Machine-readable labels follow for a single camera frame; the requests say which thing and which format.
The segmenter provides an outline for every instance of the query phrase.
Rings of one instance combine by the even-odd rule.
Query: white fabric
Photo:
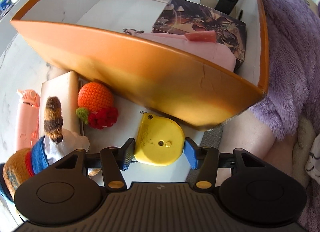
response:
[[[58,144],[55,144],[49,137],[44,137],[44,153],[47,156],[49,165],[57,162],[76,149],[84,149],[86,151],[89,149],[89,140],[87,137],[80,136],[67,129],[62,129],[62,135],[62,142]]]
[[[305,168],[310,177],[320,184],[320,135],[313,142]]]

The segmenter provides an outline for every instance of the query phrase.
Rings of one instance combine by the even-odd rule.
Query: pink water bottle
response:
[[[39,140],[40,96],[31,89],[17,90],[20,95],[16,121],[16,150],[32,147]]]

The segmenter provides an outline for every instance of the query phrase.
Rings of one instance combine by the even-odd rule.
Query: crocheted red flower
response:
[[[118,115],[118,109],[115,107],[100,109],[96,114],[89,114],[89,126],[100,130],[102,130],[104,127],[111,127],[117,122]]]

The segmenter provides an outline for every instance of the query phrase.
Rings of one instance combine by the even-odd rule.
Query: ridged black surface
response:
[[[129,168],[129,165],[134,157],[134,145],[135,143],[131,144],[125,152],[125,157],[123,161],[124,170],[127,170]]]
[[[58,228],[45,228],[26,222],[16,231],[302,232],[305,230],[295,223],[282,228],[255,228],[244,225],[225,214],[212,195],[197,193],[186,183],[134,183],[125,192],[110,194],[97,212],[80,222]]]

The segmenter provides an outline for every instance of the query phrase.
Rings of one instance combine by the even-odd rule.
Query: crocheted fruit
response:
[[[78,106],[96,113],[102,108],[113,107],[113,95],[104,85],[91,82],[80,89]]]
[[[103,129],[117,122],[118,109],[113,107],[113,95],[104,85],[85,84],[78,95],[77,116],[92,128]]]

